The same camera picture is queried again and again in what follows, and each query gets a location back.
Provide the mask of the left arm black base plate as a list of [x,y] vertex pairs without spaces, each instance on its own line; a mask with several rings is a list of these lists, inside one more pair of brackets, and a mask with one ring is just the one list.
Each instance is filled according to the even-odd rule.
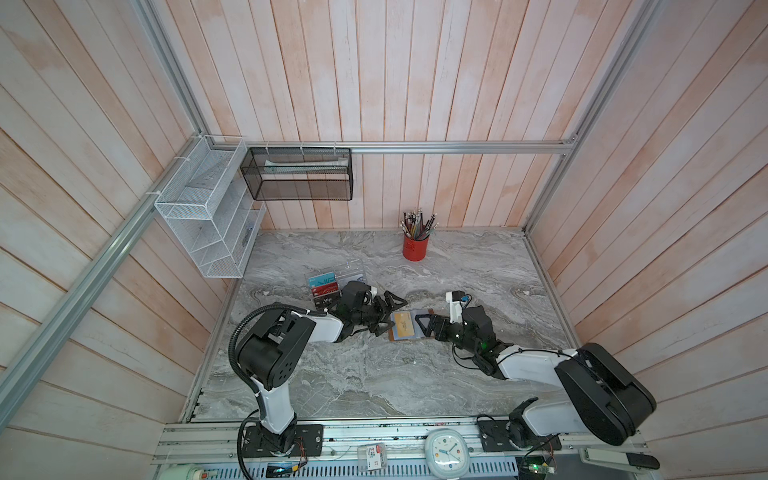
[[301,453],[317,457],[323,437],[324,426],[320,424],[289,426],[282,434],[275,434],[257,423],[247,425],[240,434],[239,452],[243,458],[298,457]]

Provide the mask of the clear acrylic card display stand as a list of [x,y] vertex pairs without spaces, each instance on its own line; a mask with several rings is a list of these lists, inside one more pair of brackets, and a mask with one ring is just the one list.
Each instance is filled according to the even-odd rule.
[[334,267],[317,269],[316,271],[313,271],[313,272],[309,273],[308,276],[306,277],[307,285],[308,285],[308,278],[309,277],[315,276],[315,275],[319,275],[319,274],[322,274],[322,273],[326,273],[326,272],[331,272],[331,271],[333,271],[335,273],[335,275],[336,275],[336,283],[338,284],[339,293],[341,295],[343,288],[349,282],[348,283],[339,283],[339,279],[341,277],[343,277],[344,275],[347,275],[347,274],[353,273],[353,272],[363,272],[365,274],[365,267],[364,267],[363,262],[360,259],[354,259],[354,260],[350,260],[348,262],[345,262],[344,264],[339,264],[339,265],[334,266]]

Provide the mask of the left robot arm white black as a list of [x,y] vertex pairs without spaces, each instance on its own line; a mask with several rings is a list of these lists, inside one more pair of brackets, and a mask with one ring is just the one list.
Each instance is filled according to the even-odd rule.
[[310,343],[339,343],[357,332],[376,336],[392,328],[391,314],[408,301],[350,281],[317,310],[275,302],[247,314],[235,327],[228,360],[235,375],[253,392],[259,423],[273,436],[295,428],[288,382]]

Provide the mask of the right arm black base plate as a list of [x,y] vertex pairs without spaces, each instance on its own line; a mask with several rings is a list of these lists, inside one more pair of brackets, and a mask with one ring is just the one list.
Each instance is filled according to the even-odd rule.
[[522,420],[495,419],[481,414],[475,419],[484,452],[559,451],[557,435],[538,436]]

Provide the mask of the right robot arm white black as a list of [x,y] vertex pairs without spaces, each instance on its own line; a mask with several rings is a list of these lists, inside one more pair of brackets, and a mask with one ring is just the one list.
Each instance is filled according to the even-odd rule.
[[482,306],[464,298],[450,303],[449,316],[418,314],[426,337],[469,353],[456,362],[503,381],[529,380],[560,389],[563,399],[533,396],[508,416],[506,430],[518,449],[538,448],[548,437],[590,433],[612,446],[622,445],[657,409],[651,392],[611,353],[596,343],[577,349],[531,348],[496,337]]

